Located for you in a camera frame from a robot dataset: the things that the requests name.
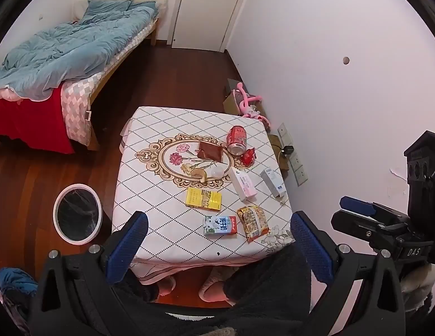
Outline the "yellow noodle snack bag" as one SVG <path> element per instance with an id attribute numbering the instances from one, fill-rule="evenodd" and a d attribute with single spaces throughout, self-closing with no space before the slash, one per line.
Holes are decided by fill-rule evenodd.
<path id="1" fill-rule="evenodd" d="M 237 210 L 248 243 L 266 235 L 269 224 L 265 213 L 259 206 L 245 206 Z"/>

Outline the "pink white toothpaste box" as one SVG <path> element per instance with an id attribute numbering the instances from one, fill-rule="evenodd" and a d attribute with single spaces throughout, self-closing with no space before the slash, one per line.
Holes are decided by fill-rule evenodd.
<path id="1" fill-rule="evenodd" d="M 231 167 L 229 177 L 238 197 L 240 197 L 242 201 L 250 199 L 257 194 L 257 190 L 250 176 L 245 171 Z"/>

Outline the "yellow fruit peel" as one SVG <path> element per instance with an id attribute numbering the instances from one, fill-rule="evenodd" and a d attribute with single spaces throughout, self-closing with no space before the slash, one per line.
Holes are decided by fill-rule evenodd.
<path id="1" fill-rule="evenodd" d="M 208 175 L 205 169 L 203 168 L 194 168 L 191 173 L 190 176 L 192 178 L 196 178 L 199 180 L 200 183 L 206 183 L 208 180 Z"/>

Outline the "red soda can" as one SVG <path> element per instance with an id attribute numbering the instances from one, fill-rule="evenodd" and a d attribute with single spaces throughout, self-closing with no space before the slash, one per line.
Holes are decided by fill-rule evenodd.
<path id="1" fill-rule="evenodd" d="M 233 126 L 227 134 L 226 141 L 230 154 L 241 156 L 246 152 L 246 130 L 242 126 Z"/>

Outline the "pink slipper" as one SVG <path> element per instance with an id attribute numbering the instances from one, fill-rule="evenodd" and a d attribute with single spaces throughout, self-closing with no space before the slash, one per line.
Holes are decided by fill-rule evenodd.
<path id="1" fill-rule="evenodd" d="M 172 293 L 172 291 L 176 287 L 176 280 L 173 276 L 167 276 L 160 281 L 157 282 L 158 290 L 159 290 L 159 296 L 165 297 Z"/>
<path id="2" fill-rule="evenodd" d="M 226 302 L 234 304 L 224 293 L 224 282 L 229 279 L 238 267 L 215 266 L 198 292 L 199 298 L 206 303 Z"/>

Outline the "milk carton blue red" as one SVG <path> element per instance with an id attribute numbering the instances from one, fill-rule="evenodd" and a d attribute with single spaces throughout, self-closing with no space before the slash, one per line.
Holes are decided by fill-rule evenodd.
<path id="1" fill-rule="evenodd" d="M 233 235 L 237 233 L 235 216 L 206 216 L 203 222 L 204 235 Z"/>

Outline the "white blue small box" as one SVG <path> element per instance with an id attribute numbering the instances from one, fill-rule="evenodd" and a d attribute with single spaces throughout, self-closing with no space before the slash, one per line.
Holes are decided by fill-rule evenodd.
<path id="1" fill-rule="evenodd" d="M 284 197 L 287 193 L 284 181 L 282 178 L 271 168 L 264 169 L 260 176 L 262 177 L 265 185 L 270 190 L 271 194 L 275 198 Z"/>

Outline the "pink slipper right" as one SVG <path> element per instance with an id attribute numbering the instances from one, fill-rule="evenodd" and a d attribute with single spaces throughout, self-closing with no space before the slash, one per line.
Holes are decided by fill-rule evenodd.
<path id="1" fill-rule="evenodd" d="M 206 303 L 226 302 L 234 304 L 224 293 L 224 282 L 229 279 L 238 267 L 215 266 L 198 292 L 199 298 Z"/>

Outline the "blue cloth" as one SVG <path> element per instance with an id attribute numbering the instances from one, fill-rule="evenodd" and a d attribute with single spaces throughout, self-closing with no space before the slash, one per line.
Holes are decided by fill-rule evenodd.
<path id="1" fill-rule="evenodd" d="M 37 282 L 27 272 L 19 268 L 1 268 L 1 294 L 4 295 L 9 290 L 34 297 L 37 293 Z"/>

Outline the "red snack wrapper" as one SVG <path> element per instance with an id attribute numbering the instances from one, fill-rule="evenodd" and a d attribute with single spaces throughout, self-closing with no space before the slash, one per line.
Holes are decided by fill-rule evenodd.
<path id="1" fill-rule="evenodd" d="M 254 164 L 256 160 L 256 150 L 254 148 L 247 149 L 243 155 L 240 156 L 241 164 L 248 168 Z"/>

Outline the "brown sauce packet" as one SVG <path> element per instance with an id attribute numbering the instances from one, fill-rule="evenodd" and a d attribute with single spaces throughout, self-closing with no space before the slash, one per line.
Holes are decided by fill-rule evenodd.
<path id="1" fill-rule="evenodd" d="M 200 141 L 198 145 L 197 156 L 200 159 L 222 162 L 223 148 L 213 143 Z"/>

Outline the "red blanket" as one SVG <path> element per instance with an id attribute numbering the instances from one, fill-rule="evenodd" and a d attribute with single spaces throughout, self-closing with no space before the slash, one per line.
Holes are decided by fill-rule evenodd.
<path id="1" fill-rule="evenodd" d="M 53 90 L 43 102 L 0 99 L 0 136 L 21 140 L 34 150 L 72 154 L 62 113 L 61 89 Z"/>

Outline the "wooden bed with mattress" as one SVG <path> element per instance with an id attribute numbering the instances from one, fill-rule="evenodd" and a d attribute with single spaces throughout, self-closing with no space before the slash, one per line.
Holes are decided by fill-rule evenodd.
<path id="1" fill-rule="evenodd" d="M 0 66 L 0 136 L 71 154 L 92 146 L 91 105 L 123 60 L 157 40 L 167 0 L 84 0 L 75 19 L 35 33 Z"/>

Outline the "cardboard box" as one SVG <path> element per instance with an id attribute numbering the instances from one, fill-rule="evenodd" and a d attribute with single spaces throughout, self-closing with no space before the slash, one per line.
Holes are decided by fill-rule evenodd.
<path id="1" fill-rule="evenodd" d="M 229 115 L 241 115 L 240 111 L 240 103 L 244 102 L 243 94 L 240 93 L 240 91 L 237 89 L 237 85 L 240 81 L 234 80 L 234 79 L 227 79 L 224 93 L 225 98 L 223 102 L 224 112 Z M 243 89 L 246 91 L 246 95 L 248 98 L 249 105 L 255 109 L 256 111 L 259 111 L 261 115 L 265 116 L 265 110 L 262 107 L 262 103 L 258 100 L 251 101 L 251 98 L 253 98 L 253 95 L 250 95 L 247 91 L 247 88 L 245 85 L 243 85 Z"/>

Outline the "white door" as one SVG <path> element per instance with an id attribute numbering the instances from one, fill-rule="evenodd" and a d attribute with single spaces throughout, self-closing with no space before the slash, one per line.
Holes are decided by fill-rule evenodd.
<path id="1" fill-rule="evenodd" d="M 221 50 L 238 0 L 180 0 L 171 46 Z"/>

